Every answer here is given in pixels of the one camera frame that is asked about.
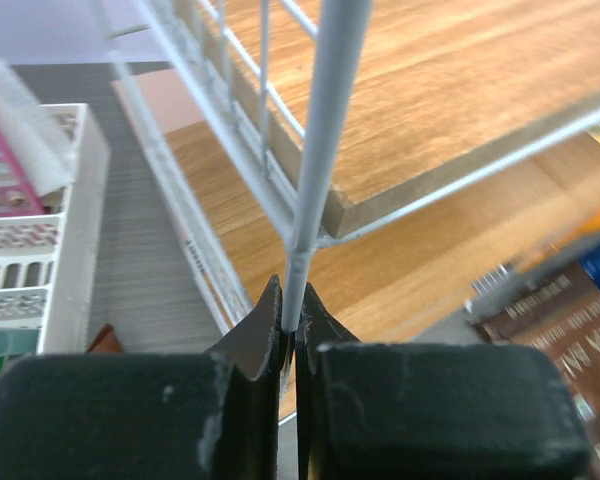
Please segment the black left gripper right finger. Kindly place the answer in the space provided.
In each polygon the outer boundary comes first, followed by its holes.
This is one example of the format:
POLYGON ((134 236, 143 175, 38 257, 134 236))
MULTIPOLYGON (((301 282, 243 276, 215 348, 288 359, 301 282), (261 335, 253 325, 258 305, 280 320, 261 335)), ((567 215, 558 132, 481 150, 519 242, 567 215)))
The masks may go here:
POLYGON ((303 479, 573 479, 591 446, 520 345, 363 343, 308 288, 295 336, 303 479))

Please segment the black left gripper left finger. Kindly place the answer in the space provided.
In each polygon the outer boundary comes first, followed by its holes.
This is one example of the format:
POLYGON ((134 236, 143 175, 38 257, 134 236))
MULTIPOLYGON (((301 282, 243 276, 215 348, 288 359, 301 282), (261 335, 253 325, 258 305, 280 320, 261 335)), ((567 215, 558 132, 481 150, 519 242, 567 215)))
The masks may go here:
POLYGON ((272 479, 282 291, 196 354, 32 356, 0 374, 0 479, 272 479))

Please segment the orange honey dijon chips bag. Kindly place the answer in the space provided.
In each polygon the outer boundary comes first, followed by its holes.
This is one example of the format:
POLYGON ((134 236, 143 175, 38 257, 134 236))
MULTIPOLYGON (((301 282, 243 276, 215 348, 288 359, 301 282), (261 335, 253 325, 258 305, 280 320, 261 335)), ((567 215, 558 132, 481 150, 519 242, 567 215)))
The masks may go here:
MULTIPOLYGON (((593 128, 591 136, 600 144, 600 126, 593 128)), ((533 246, 529 253, 525 253, 516 260, 518 272, 530 270, 543 261, 564 251, 567 247, 587 237, 600 233, 600 191, 595 195, 598 204, 589 208, 583 214, 570 220, 565 226, 543 239, 537 246, 533 246)))

